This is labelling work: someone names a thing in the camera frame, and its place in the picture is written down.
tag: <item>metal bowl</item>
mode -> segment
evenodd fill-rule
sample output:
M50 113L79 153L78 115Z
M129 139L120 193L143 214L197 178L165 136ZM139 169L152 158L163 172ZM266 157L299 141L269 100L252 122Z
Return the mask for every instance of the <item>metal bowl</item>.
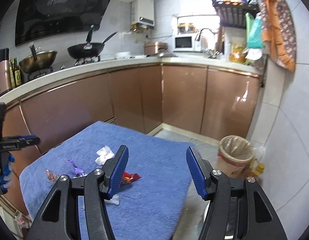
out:
M32 55L19 62L20 68L24 73L30 74L38 70L50 68L56 59L57 52L54 50L42 51L37 53L38 60L34 61Z

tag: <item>blue gripper pad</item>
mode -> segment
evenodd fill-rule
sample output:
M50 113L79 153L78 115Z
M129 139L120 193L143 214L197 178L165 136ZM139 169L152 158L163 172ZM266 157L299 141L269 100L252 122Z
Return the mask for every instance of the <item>blue gripper pad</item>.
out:
M113 197L114 194L117 194L120 187L120 182L122 175L125 172L127 163L129 159L129 150L128 147L124 146L122 155L120 156L117 165L115 166L112 175L109 179L109 190L108 190L108 196L110 198Z
M195 188L197 190L197 193L198 195L201 196L203 200L205 200L208 196L206 185L205 185L205 178L190 147L187 149L187 152L186 152L186 160L187 160L187 164L188 164Z

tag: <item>stove burner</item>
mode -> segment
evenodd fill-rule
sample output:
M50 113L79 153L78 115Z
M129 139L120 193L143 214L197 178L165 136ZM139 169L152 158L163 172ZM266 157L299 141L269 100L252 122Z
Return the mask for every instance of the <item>stove burner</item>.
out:
M52 73L52 72L53 72L53 67L51 66L50 68L42 69L42 70L39 70L39 71L35 71L31 74L28 74L27 79L28 79L28 81L31 81L31 80L42 77L42 76L47 75L47 74Z
M88 64L88 63L99 62L99 61L100 61L100 56L91 57L91 58L81 58L81 59L77 59L77 61L75 63L75 66L84 65L84 64Z

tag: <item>baseboard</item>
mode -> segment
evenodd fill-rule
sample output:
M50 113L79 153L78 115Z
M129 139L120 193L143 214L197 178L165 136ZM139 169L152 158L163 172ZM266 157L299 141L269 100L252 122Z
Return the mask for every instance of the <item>baseboard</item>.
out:
M197 134L197 133L194 133L194 132L190 132L190 131L187 131L187 130L183 130L181 128L172 126L170 124L162 123L161 125L162 125L162 129L164 129L164 130L175 132L175 133L193 138L193 139L201 141L201 142L209 143L209 144L214 145L214 146L219 146L219 144L220 144L220 141L218 141L216 139L213 139L213 138L201 135L201 134Z
M152 131L148 132L147 135L154 136L156 133L158 133L160 130L162 130L162 124L159 124L156 128L154 128Z

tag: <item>black frying pan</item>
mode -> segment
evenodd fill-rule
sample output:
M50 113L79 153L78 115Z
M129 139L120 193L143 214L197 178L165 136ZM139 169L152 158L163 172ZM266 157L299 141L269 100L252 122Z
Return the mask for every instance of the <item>black frying pan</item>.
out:
M88 32L86 40L87 43L78 44L68 48L68 53L72 58L81 59L99 56L105 46L105 43L117 34L117 32L112 33L108 38L105 39L103 43L90 43L93 36L93 30L94 25L90 27L90 30Z

